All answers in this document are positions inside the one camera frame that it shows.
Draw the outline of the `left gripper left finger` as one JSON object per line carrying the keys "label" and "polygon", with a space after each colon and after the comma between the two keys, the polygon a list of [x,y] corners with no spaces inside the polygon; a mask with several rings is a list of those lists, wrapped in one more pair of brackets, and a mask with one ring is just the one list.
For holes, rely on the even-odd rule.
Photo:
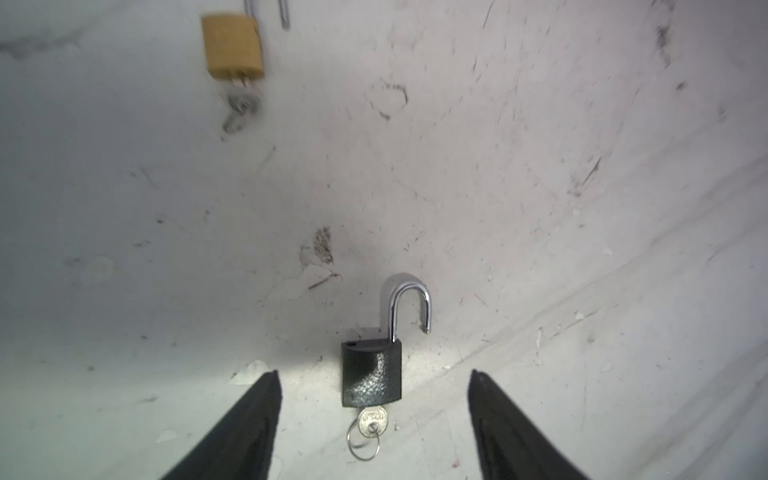
{"label": "left gripper left finger", "polygon": [[165,477],[268,478],[281,404],[278,373],[263,374]]}

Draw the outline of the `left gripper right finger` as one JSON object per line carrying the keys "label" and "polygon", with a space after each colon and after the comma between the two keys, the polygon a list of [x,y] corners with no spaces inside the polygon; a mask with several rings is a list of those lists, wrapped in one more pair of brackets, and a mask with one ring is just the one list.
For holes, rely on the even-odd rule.
{"label": "left gripper right finger", "polygon": [[587,479],[488,374],[471,373],[468,404],[485,479]]}

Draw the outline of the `dark key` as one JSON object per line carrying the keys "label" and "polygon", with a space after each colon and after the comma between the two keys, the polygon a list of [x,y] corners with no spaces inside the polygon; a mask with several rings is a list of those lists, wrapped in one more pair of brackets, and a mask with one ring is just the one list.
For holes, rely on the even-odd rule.
{"label": "dark key", "polygon": [[360,410],[346,432],[346,446],[359,462],[374,460],[381,451],[381,437],[389,426],[389,413],[384,406]]}

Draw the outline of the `dark grey padlock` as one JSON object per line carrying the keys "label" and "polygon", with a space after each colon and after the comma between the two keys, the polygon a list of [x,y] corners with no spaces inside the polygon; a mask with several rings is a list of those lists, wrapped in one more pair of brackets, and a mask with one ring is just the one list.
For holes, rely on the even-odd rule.
{"label": "dark grey padlock", "polygon": [[419,296],[420,329],[428,335],[433,325],[432,295],[422,280],[408,273],[396,274],[383,291],[384,335],[341,344],[341,404],[364,409],[394,403],[402,398],[403,345],[398,337],[399,304],[414,292]]}

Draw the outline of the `small silver key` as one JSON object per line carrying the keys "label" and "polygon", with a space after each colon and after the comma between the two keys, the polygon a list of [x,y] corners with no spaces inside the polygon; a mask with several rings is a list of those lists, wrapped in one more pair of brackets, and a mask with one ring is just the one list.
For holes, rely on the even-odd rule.
{"label": "small silver key", "polygon": [[262,106],[261,96],[253,80],[233,80],[227,86],[226,101],[229,114],[222,129],[227,135],[242,131],[259,112]]}

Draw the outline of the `small brass padlock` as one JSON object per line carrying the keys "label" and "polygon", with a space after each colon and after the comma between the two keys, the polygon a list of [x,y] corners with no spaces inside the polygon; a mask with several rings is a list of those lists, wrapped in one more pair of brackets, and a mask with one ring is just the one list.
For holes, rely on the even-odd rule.
{"label": "small brass padlock", "polygon": [[206,70],[215,80],[252,81],[266,74],[255,2],[242,13],[214,12],[200,17]]}

